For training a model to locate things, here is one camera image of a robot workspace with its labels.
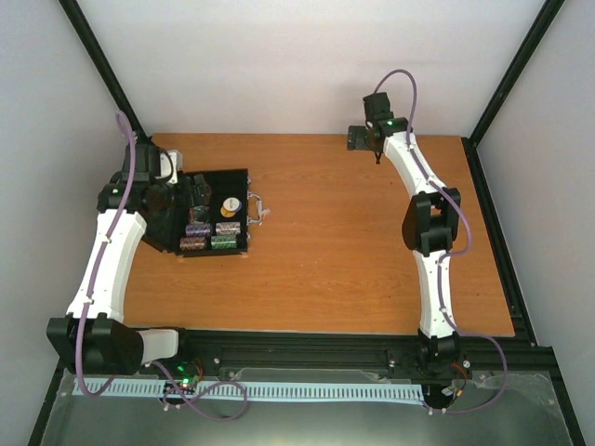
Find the white dealer button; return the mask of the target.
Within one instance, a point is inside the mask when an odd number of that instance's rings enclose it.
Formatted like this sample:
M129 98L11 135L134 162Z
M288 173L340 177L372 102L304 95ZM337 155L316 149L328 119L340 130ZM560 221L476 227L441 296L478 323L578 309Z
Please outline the white dealer button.
M242 202L236 197L229 197L223 202L222 206L236 214L242 208Z

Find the grey chip stack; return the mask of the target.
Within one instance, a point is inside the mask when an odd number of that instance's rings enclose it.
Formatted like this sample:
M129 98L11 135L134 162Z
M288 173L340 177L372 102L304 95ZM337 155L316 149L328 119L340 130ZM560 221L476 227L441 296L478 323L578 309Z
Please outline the grey chip stack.
M242 225L239 221L218 222L215 231L218 236L238 235L242 231Z

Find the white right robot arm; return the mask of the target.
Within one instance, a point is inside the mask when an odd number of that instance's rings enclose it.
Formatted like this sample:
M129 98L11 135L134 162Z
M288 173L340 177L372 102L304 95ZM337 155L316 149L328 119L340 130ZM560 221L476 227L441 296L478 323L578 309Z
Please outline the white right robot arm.
M398 172L409 196L402 224L405 246L416 261L421 297L416 363L427 376L447 370L460 355L453 313L450 263L458 235L461 196L433 172L409 121L394 116L385 92L363 98L364 124L348 129L350 151L371 151Z

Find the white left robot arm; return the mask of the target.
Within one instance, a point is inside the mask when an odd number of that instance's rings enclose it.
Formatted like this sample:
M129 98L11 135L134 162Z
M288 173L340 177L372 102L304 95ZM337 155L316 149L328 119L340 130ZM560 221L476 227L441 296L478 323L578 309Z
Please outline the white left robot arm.
M178 328L136 330L124 323L126 287L141 243L171 253L177 213L190 181L182 154L152 143L126 147L123 167L102 188L97 229L86 271L61 318L46 336L72 374L133 375L152 361L173 374L187 372L193 351Z

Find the black poker set case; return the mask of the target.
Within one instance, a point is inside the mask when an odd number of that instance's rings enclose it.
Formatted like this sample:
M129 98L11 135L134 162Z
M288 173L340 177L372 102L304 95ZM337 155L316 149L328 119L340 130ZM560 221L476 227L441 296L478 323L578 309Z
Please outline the black poker set case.
M244 254L248 250L248 225L256 220L249 215L248 204L257 195L250 191L250 177L248 170L227 169L211 171L187 172L187 174L203 174L206 182L212 188L212 195L207 205L175 206L157 214L147 223L142 240L152 248L183 257L198 256L230 256ZM220 208L229 197L236 197L242 202L242 208L233 217L223 217ZM237 236L237 248L231 250L213 250L210 238L217 235L215 225L218 222L239 221L242 231ZM199 251L181 251L179 241L187 237L185 228L191 223L209 223L212 234L207 239L206 248Z

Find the brown chip stack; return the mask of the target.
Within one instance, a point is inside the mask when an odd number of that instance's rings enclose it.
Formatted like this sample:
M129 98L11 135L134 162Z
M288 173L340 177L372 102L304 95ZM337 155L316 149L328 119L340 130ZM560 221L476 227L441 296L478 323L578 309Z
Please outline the brown chip stack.
M199 251L206 248L207 239L205 237L184 237L179 241L181 251Z

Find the green chip stack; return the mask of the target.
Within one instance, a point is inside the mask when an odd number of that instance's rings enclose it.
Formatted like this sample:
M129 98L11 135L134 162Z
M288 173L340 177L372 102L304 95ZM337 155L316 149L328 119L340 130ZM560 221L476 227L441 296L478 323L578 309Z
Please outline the green chip stack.
M210 238L213 250L231 250L237 248L236 235L215 235Z

